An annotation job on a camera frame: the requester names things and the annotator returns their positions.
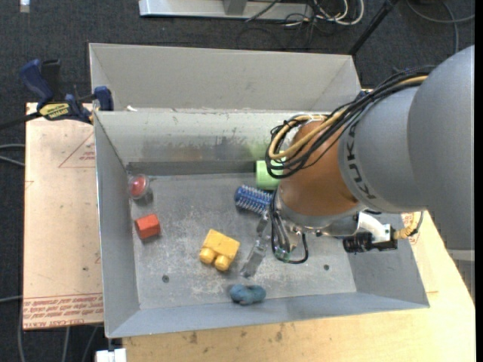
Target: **red block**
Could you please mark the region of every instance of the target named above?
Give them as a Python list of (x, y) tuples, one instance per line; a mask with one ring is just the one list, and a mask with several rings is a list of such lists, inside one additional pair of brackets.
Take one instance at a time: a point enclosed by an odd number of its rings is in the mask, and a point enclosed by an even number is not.
[(161, 224), (155, 214), (149, 214), (134, 221), (140, 239), (150, 238), (161, 233)]

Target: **clamp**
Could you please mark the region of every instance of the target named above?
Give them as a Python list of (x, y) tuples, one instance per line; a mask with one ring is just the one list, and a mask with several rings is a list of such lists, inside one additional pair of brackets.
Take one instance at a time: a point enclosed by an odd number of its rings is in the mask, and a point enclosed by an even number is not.
[(86, 97), (78, 98), (77, 93), (75, 93), (75, 95), (67, 94), (64, 101), (52, 101), (54, 98), (54, 92), (42, 76), (40, 65), (40, 61), (35, 59), (31, 60), (20, 69), (20, 78), (22, 79), (22, 82), (30, 91), (40, 97), (40, 100), (37, 103), (37, 111), (5, 124), (0, 124), (0, 130), (39, 117), (44, 117), (49, 121), (70, 119), (92, 124), (94, 117), (92, 112), (82, 105), (82, 101), (84, 100), (98, 101), (98, 106), (93, 110), (112, 111), (114, 109), (111, 92), (106, 86), (94, 88), (94, 93), (87, 95)]

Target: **lime green object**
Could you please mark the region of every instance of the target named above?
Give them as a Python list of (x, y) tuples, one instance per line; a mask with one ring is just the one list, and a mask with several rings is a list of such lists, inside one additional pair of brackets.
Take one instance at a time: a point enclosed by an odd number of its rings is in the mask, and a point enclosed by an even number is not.
[[(274, 170), (275, 174), (282, 174), (283, 170)], [(275, 179), (269, 175), (266, 169), (265, 161), (257, 161), (257, 166), (255, 168), (255, 175), (257, 180), (257, 188), (264, 190), (275, 190), (280, 182), (279, 179)]]

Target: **cardboard sheet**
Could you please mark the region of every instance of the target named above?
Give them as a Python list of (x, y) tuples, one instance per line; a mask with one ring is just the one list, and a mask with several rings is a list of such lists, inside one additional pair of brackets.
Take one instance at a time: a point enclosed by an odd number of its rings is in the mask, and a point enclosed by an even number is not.
[(23, 328), (103, 321), (94, 130), (26, 124)]

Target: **yellow toy brick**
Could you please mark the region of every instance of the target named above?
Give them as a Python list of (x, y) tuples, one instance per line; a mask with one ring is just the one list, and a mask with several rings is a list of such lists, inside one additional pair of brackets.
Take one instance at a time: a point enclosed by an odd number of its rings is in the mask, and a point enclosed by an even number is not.
[(235, 258), (238, 247), (240, 243), (237, 240), (210, 229), (199, 253), (199, 259), (205, 264), (211, 264), (216, 259), (215, 268), (218, 271), (226, 271)]

